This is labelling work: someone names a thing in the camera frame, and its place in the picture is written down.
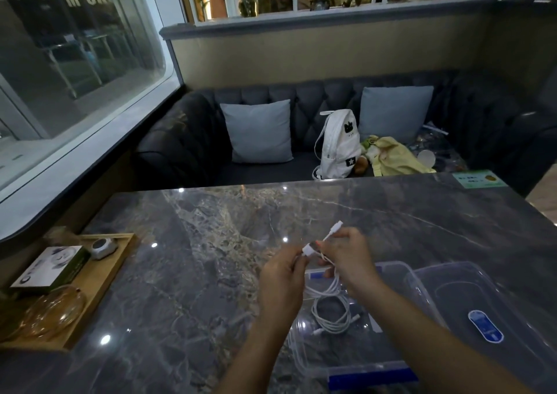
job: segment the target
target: sofa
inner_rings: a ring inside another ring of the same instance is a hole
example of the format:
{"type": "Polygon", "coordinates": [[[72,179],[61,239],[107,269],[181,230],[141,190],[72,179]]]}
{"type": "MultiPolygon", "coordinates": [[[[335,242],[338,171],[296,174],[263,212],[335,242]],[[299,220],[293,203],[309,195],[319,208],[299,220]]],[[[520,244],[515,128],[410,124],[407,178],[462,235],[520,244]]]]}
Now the sofa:
{"type": "Polygon", "coordinates": [[[314,145],[326,118],[320,111],[349,108],[358,123],[363,88],[409,85],[435,87],[426,122],[448,131],[449,143],[470,169],[490,169],[526,196],[555,162],[555,113],[484,71],[444,70],[191,91],[146,133],[133,165],[144,189],[311,180],[319,164],[314,145]],[[294,159],[232,163],[219,104],[285,99],[294,159]]]}

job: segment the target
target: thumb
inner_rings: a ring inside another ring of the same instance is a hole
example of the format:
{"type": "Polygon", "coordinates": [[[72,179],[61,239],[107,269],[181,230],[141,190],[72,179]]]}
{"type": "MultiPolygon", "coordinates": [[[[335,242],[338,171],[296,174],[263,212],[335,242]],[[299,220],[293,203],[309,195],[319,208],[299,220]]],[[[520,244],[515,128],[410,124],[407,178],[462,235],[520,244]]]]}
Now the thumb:
{"type": "Polygon", "coordinates": [[[331,261],[335,262],[337,247],[328,241],[317,241],[316,243],[321,249],[321,253],[328,257],[331,261]]]}
{"type": "Polygon", "coordinates": [[[293,274],[293,279],[297,284],[304,284],[305,282],[305,271],[306,271],[306,266],[309,263],[309,258],[307,256],[300,256],[297,260],[296,263],[294,264],[294,271],[292,272],[293,274]]]}

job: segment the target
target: beige wall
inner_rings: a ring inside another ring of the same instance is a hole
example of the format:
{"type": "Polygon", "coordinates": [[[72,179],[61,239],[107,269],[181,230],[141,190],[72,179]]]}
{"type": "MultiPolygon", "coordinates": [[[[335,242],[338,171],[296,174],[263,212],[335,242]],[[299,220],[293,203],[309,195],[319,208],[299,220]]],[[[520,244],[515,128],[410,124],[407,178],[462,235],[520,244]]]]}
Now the beige wall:
{"type": "MultiPolygon", "coordinates": [[[[130,153],[126,152],[67,209],[55,225],[68,226],[79,234],[110,196],[137,189],[130,153]]],[[[45,247],[42,239],[30,240],[26,248],[0,259],[0,289],[10,285],[45,247]]]]}
{"type": "Polygon", "coordinates": [[[224,88],[473,65],[490,16],[481,13],[204,39],[177,39],[189,88],[224,88]]]}
{"type": "Polygon", "coordinates": [[[557,15],[510,10],[489,27],[476,64],[535,94],[557,63],[557,15]]]}

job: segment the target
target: tissue box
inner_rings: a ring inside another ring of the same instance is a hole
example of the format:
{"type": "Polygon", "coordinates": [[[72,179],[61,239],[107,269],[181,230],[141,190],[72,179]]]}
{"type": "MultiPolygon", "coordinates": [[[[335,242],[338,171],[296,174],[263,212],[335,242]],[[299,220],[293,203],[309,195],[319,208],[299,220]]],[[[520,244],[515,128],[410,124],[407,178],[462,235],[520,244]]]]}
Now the tissue box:
{"type": "Polygon", "coordinates": [[[48,247],[10,288],[26,292],[50,292],[72,282],[89,256],[83,246],[48,247]]]}

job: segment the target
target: hand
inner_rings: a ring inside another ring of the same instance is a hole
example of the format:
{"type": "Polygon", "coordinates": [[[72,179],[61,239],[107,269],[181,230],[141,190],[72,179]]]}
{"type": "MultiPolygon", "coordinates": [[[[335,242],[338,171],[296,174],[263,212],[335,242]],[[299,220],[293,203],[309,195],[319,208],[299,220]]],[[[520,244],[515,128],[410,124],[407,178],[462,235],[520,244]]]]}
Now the hand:
{"type": "Polygon", "coordinates": [[[300,311],[309,259],[301,246],[283,245],[265,264],[259,276],[259,320],[266,329],[288,334],[300,311]]]}
{"type": "MultiPolygon", "coordinates": [[[[348,294],[358,299],[365,283],[370,279],[380,281],[366,236],[353,227],[342,227],[331,237],[336,240],[318,241],[317,244],[321,247],[321,252],[334,262],[348,294]]],[[[329,263],[321,259],[320,264],[329,263]]],[[[325,276],[332,278],[333,273],[334,268],[330,268],[325,276]]]]}

